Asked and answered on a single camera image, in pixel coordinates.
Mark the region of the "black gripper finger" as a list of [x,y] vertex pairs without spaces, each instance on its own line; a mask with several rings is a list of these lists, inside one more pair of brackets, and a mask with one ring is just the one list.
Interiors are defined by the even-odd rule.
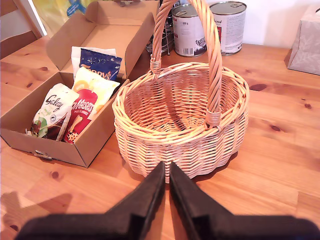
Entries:
[[105,213],[107,240],[143,240],[165,193],[165,164],[159,162],[125,198]]
[[169,188],[190,240],[227,240],[222,223],[232,213],[202,191],[177,165],[169,167]]

